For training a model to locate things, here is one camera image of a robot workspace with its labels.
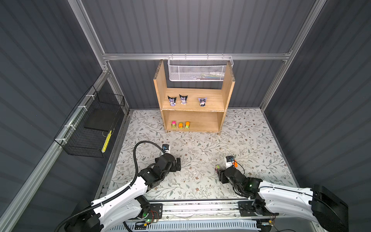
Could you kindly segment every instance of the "wire basket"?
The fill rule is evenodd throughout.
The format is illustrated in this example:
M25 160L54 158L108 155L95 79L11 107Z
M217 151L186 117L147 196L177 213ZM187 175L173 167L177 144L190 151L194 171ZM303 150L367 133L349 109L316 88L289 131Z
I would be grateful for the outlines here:
M115 131L118 132L118 129L115 130L117 123L124 117L124 106L125 100L122 95L95 92L84 106L79 107L79 113L74 121L63 126L68 127L65 136L62 139L55 138L55 141L69 155L104 158L111 137L116 136ZM85 124L95 110L109 111L114 115L108 132L86 128Z
M229 60L177 60L169 57L169 80L171 81L223 81Z

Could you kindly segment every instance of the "upper shelf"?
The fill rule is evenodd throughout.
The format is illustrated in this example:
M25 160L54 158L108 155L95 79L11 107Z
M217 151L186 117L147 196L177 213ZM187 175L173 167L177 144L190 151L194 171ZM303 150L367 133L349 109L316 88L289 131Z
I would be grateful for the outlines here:
M182 96L188 96L186 105L183 105L181 103L179 94ZM170 105L167 96L177 98L175 106ZM198 98L207 98L204 107L200 106ZM167 88L161 109L179 111L224 112L226 110L226 107L223 102L221 89Z

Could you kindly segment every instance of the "yellow strip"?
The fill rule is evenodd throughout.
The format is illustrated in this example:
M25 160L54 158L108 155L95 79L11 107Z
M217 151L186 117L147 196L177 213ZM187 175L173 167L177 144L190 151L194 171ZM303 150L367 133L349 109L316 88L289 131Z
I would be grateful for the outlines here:
M109 139L111 138L111 134L112 134L112 130L110 130L108 135L107 135L106 141L104 142L104 146L102 148L102 153L105 153L105 151L107 149Z

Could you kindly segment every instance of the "white mesh basket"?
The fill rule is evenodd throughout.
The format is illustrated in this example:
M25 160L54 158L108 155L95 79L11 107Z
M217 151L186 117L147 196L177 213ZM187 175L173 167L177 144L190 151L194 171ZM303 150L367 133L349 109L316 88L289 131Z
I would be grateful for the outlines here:
M169 57L169 80L171 81L223 81L229 60L178 60Z

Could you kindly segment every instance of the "robotic arm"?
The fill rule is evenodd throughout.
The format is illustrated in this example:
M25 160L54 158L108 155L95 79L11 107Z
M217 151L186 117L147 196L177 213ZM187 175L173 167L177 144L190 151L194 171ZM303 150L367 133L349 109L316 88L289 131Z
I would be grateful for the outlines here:
M135 151L141 143L154 144L163 154L155 159L156 163L138 173ZM133 181L91 203L86 200L81 201L75 207L71 217L61 222L55 231L59 231L65 224L66 232L104 232L117 225L122 225L122 222L129 219L145 218L150 210L150 203L143 194L159 185L170 171L181 170L180 158L175 159L174 156L166 153L168 150L167 144L161 148L151 141L138 142L134 147L135 176Z
M320 224L329 232L347 232L348 205L320 185L294 188L246 177L234 166L234 157L226 157L226 169L217 168L219 181L232 184L236 194L254 202L248 209L256 215L285 213Z

